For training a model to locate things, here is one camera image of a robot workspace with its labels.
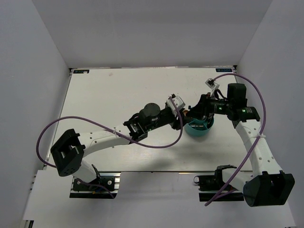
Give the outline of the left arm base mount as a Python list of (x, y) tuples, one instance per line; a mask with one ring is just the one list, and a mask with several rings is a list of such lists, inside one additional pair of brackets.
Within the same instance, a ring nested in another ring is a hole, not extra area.
[(72, 199), (110, 199), (113, 200), (119, 190), (120, 173), (99, 172), (100, 180), (83, 184), (75, 177), (72, 179), (69, 197)]

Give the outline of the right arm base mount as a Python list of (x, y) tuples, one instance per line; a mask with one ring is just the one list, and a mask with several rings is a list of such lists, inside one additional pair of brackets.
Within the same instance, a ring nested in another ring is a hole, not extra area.
[[(218, 166), (214, 173), (208, 175), (197, 175), (193, 178), (193, 182), (195, 185), (199, 186), (199, 200), (200, 202), (209, 201), (218, 190), (225, 184), (222, 180), (222, 171), (225, 169), (236, 169), (236, 166), (233, 165), (221, 165)], [(230, 194), (227, 194), (215, 201), (244, 201), (244, 196), (239, 191), (234, 191)]]

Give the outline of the clear eyeshadow palette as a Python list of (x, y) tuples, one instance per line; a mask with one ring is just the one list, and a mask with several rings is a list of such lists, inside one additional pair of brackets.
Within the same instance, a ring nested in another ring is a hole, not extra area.
[(192, 124), (189, 124), (189, 126), (191, 127), (191, 128), (193, 128), (193, 129), (196, 129), (196, 130), (198, 130), (198, 131), (203, 131), (205, 128), (206, 128), (206, 126), (205, 126), (205, 124), (203, 124), (203, 123), (192, 123)]

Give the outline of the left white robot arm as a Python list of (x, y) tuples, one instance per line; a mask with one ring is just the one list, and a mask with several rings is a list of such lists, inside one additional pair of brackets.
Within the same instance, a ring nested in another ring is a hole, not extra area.
[(165, 108), (148, 103), (128, 121), (111, 129), (103, 128), (97, 132), (77, 133), (66, 130), (51, 147), (51, 154), (59, 176), (69, 175), (80, 179), (91, 190), (100, 185), (100, 177), (94, 165), (83, 160), (84, 157), (107, 148), (120, 145), (138, 144), (148, 136), (148, 132), (165, 125), (174, 130), (182, 130), (185, 103), (177, 98), (168, 99)]

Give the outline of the black squeeze tube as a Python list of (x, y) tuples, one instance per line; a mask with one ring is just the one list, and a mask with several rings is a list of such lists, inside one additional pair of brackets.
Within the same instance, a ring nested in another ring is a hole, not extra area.
[(209, 118), (209, 119), (207, 120), (207, 128), (208, 128), (208, 129), (211, 128), (211, 127), (213, 126), (213, 124), (214, 124), (214, 117)]

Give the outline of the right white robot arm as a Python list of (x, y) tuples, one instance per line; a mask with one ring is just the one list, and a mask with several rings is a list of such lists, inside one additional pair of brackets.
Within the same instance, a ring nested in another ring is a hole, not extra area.
[(250, 160), (252, 167), (252, 175), (242, 173), (241, 167), (233, 165), (217, 167), (214, 182), (219, 190), (207, 205), (226, 196), (228, 186), (240, 191), (251, 207), (284, 205), (295, 184), (293, 175), (285, 173), (274, 159), (261, 132), (264, 124), (256, 108), (247, 105), (246, 91), (244, 84), (228, 84), (226, 98), (201, 95), (199, 102), (186, 113), (187, 117), (197, 120), (207, 120), (215, 114), (227, 116), (245, 146), (245, 159)]

